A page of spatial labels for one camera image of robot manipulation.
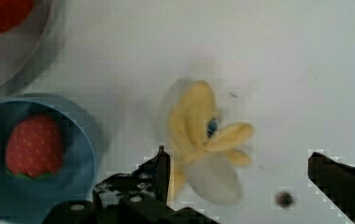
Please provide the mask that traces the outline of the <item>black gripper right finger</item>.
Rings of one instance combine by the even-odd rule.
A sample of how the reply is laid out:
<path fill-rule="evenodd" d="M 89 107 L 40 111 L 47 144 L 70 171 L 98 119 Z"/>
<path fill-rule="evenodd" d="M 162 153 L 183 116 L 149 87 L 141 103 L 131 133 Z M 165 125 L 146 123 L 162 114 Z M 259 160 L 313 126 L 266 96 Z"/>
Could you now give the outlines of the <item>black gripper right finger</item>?
<path fill-rule="evenodd" d="M 307 176 L 355 224 L 355 167 L 314 152 L 307 160 Z"/>

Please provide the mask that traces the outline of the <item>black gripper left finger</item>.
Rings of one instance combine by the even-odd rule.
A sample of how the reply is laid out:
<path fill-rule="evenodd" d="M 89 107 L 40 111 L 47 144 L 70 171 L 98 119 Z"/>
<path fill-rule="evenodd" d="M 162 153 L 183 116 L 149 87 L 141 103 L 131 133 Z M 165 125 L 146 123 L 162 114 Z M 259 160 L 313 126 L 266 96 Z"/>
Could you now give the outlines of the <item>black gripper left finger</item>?
<path fill-rule="evenodd" d="M 93 202 L 100 208 L 117 205 L 124 196 L 146 195 L 162 203 L 167 201 L 170 180 L 170 156 L 164 147 L 131 173 L 116 173 L 96 184 Z"/>

